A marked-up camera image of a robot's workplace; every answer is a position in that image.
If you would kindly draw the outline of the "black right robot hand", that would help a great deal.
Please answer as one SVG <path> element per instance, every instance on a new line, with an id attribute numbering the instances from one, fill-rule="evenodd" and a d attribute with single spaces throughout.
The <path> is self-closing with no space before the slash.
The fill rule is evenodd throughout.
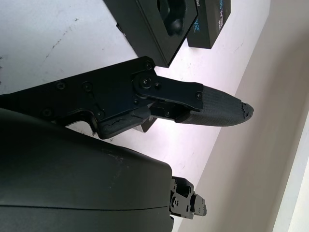
<path id="1" fill-rule="evenodd" d="M 141 57 L 0 97 L 3 232 L 169 232 L 205 201 L 164 162 L 106 140 L 148 118 L 228 127 L 254 109 Z"/>

